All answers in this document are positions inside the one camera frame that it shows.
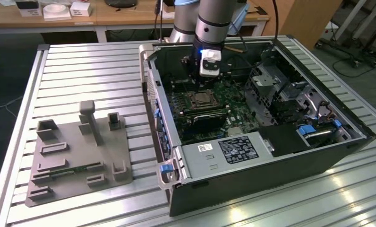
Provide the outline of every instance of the robotic arm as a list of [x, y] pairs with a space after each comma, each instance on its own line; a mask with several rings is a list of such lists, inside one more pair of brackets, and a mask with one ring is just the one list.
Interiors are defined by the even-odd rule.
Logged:
[[175, 29], [168, 41], [194, 42], [191, 55], [182, 62], [192, 81], [202, 86], [220, 75], [224, 40], [230, 30], [234, 35], [240, 28], [248, 4], [238, 0], [176, 0], [175, 5]]

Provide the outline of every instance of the white box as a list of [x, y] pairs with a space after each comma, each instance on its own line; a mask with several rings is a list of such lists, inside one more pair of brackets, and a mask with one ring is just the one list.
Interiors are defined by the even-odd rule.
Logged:
[[324, 32], [323, 32], [323, 35], [320, 38], [324, 38], [327, 40], [331, 40], [331, 38], [334, 37], [334, 34], [338, 32], [338, 29], [340, 27], [334, 24], [332, 22], [328, 23], [326, 29], [324, 29]]
[[36, 17], [43, 15], [42, 4], [39, 2], [23, 2], [18, 1], [18, 8], [22, 14], [22, 17]]
[[71, 6], [72, 16], [90, 17], [92, 13], [91, 4], [87, 2], [74, 2]]
[[44, 20], [56, 21], [56, 20], [71, 20], [70, 8], [59, 5], [51, 4], [44, 7]]

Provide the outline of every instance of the gray carpet floor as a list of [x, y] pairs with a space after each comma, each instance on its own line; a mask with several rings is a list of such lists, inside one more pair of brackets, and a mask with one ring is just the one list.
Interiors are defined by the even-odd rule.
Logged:
[[[344, 22], [351, 9], [352, 8], [339, 10], [334, 17], [334, 20], [338, 23]], [[364, 18], [364, 16], [366, 14], [360, 12], [360, 15], [358, 15], [350, 26], [350, 31], [355, 29], [359, 20]], [[366, 35], [362, 37], [363, 40], [367, 39], [367, 34], [372, 34], [375, 29], [375, 26], [368, 28]], [[132, 31], [124, 31], [119, 34], [114, 33], [111, 35], [111, 41], [147, 40], [150, 32], [151, 31], [148, 30], [143, 30], [136, 33], [132, 33]], [[36, 47], [43, 43], [44, 39], [40, 34], [0, 35], [0, 105], [23, 95], [34, 64]], [[314, 50], [314, 54], [331, 67], [331, 69], [334, 62], [348, 57], [330, 46], [324, 46], [322, 50]], [[338, 64], [338, 70], [351, 76], [358, 75], [369, 69], [371, 67], [366, 65], [355, 69], [347, 62], [340, 62]], [[344, 76], [342, 76], [342, 78], [376, 108], [376, 69], [358, 78], [347, 78]], [[22, 101], [19, 100], [10, 106], [10, 109], [15, 114], [19, 112], [20, 102]], [[6, 109], [0, 109], [0, 168], [14, 124], [15, 117]]]

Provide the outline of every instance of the white label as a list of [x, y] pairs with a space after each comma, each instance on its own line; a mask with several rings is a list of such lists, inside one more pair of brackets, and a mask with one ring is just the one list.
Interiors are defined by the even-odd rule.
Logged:
[[212, 148], [212, 144], [203, 144], [203, 145], [199, 145], [199, 150], [200, 150], [200, 152], [203, 152], [203, 151], [207, 151], [207, 150], [212, 150], [214, 148]]
[[94, 22], [75, 22], [75, 25], [94, 25]]

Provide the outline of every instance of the motherboard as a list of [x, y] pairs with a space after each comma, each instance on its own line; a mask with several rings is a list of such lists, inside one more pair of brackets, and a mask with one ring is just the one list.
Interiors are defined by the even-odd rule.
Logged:
[[198, 91], [190, 83], [167, 94], [183, 145], [255, 131], [259, 122], [244, 97], [244, 84], [220, 80]]

